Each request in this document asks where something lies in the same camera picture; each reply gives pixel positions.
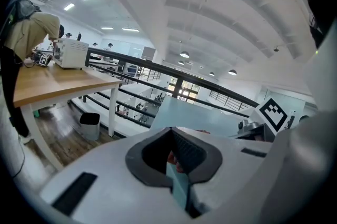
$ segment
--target trash can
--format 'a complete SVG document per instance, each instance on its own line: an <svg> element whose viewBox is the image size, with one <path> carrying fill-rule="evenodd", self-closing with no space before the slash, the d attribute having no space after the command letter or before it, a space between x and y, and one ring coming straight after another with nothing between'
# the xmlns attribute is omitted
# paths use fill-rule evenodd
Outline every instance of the trash can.
<svg viewBox="0 0 337 224"><path fill-rule="evenodd" d="M83 113L80 118L83 136L88 140L97 140L100 136L100 115L97 113Z"/></svg>

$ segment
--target beige jacket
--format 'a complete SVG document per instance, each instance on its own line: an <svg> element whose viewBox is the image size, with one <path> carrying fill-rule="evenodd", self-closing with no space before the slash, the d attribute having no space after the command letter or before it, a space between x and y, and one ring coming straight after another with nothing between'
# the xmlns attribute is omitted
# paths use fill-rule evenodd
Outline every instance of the beige jacket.
<svg viewBox="0 0 337 224"><path fill-rule="evenodd" d="M44 38L58 38L60 20L52 14L36 12L29 19L16 23L11 29L5 46L24 60L32 48L42 43Z"/></svg>

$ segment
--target wooden floor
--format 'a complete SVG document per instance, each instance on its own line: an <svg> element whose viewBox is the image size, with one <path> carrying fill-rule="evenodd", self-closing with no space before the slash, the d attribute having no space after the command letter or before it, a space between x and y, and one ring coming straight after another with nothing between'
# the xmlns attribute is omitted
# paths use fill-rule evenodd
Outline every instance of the wooden floor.
<svg viewBox="0 0 337 224"><path fill-rule="evenodd" d="M107 130L102 127L98 140L85 139L80 134L81 114L72 104L64 102L41 109L40 116L36 118L45 141L64 166L94 147L119 139L116 136L110 137ZM27 146L40 158L44 158L33 140Z"/></svg>

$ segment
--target backpack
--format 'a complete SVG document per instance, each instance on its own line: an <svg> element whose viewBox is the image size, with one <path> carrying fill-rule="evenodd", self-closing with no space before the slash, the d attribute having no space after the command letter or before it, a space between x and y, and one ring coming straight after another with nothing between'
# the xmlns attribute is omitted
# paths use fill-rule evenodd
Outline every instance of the backpack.
<svg viewBox="0 0 337 224"><path fill-rule="evenodd" d="M25 19L29 19L35 12L41 12L40 7L28 0L16 0L5 10L6 20L0 29L0 47L5 43L12 26Z"/></svg>

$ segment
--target white table leg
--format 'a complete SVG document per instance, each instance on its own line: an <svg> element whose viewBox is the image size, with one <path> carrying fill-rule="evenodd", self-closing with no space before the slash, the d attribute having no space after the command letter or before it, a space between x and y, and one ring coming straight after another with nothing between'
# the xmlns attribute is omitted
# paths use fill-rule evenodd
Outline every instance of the white table leg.
<svg viewBox="0 0 337 224"><path fill-rule="evenodd" d="M115 110L116 110L116 100L118 94L118 87L111 89L110 94L110 105L109 105L109 136L114 136L115 129Z"/></svg>
<svg viewBox="0 0 337 224"><path fill-rule="evenodd" d="M59 160L55 157L54 153L50 150L48 144L44 140L36 124L31 105L22 106L21 111L23 118L25 119L26 125L28 127L28 130L31 133L32 138L35 140L39 149L58 171L62 170L63 165L59 162Z"/></svg>

